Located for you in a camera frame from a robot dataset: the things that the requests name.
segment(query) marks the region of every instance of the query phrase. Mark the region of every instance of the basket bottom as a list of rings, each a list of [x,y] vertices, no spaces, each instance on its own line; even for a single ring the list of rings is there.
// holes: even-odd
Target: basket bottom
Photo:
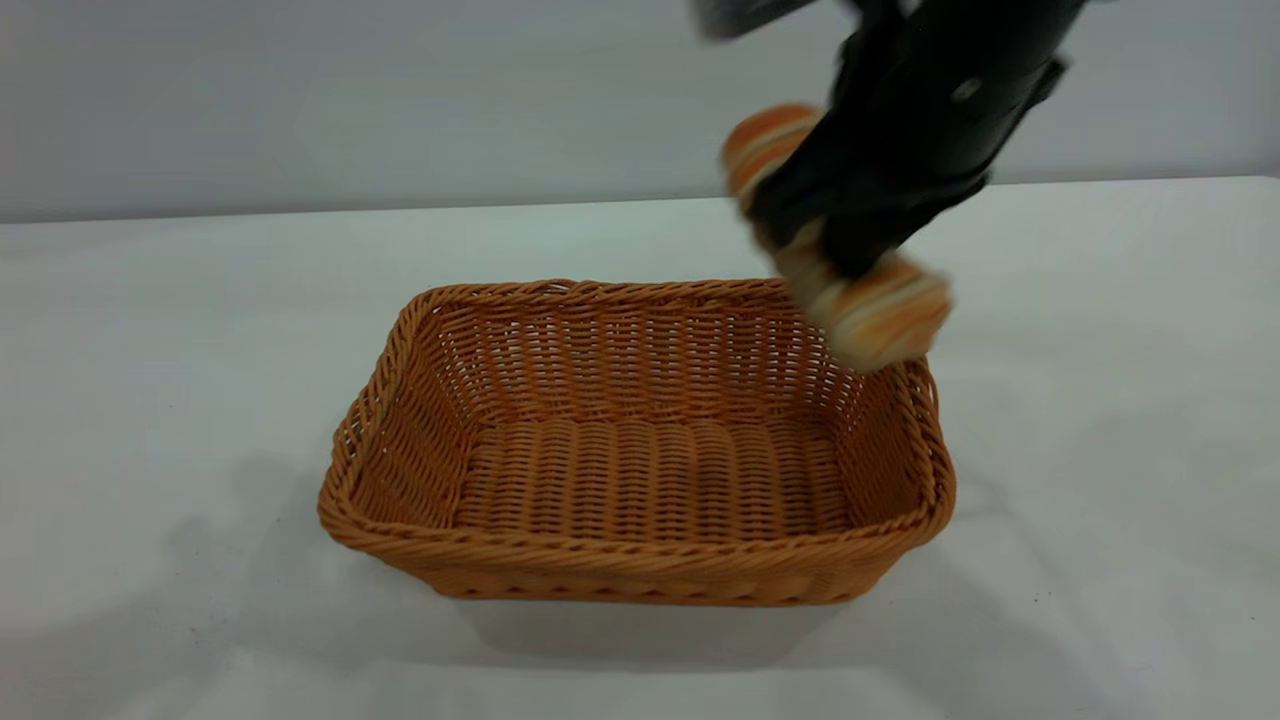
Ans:
[[[435,592],[457,600],[539,600],[692,605],[716,607],[794,607],[849,602],[876,587],[892,562],[849,573],[824,573],[759,582],[657,582],[522,577],[520,573],[434,570],[415,573]]]
[[[730,543],[842,533],[831,430],[806,418],[525,421],[483,430],[458,529]]]

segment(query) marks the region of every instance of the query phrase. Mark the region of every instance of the rectangular basket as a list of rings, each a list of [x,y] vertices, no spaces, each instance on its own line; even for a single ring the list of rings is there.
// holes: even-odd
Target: rectangular basket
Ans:
[[[856,597],[946,525],[923,361],[831,361],[777,281],[454,286],[403,310],[334,436],[338,542],[442,594]]]

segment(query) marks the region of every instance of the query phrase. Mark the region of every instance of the table surface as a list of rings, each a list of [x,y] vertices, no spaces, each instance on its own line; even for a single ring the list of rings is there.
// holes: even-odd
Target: table surface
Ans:
[[[960,500],[868,596],[454,602],[330,433],[456,282],[767,272],[724,200],[0,228],[0,715],[1270,719],[1280,181],[995,187],[914,240]]]

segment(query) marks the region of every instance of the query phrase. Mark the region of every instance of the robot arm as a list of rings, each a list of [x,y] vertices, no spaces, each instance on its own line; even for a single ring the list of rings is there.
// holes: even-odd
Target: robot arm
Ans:
[[[719,0],[710,32],[741,35],[810,0]],[[826,218],[823,251],[858,278],[987,182],[992,161],[1066,69],[1056,55],[1085,0],[845,0],[831,108],[756,190],[746,213],[778,245]]]

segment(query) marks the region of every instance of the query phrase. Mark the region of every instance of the screw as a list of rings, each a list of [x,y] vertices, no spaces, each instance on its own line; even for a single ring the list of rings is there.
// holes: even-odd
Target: screw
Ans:
[[[956,86],[955,91],[951,92],[951,101],[964,102],[965,100],[973,97],[974,94],[977,94],[978,90],[980,88],[982,88],[982,81],[975,77],[972,77],[961,82],[959,86]]]

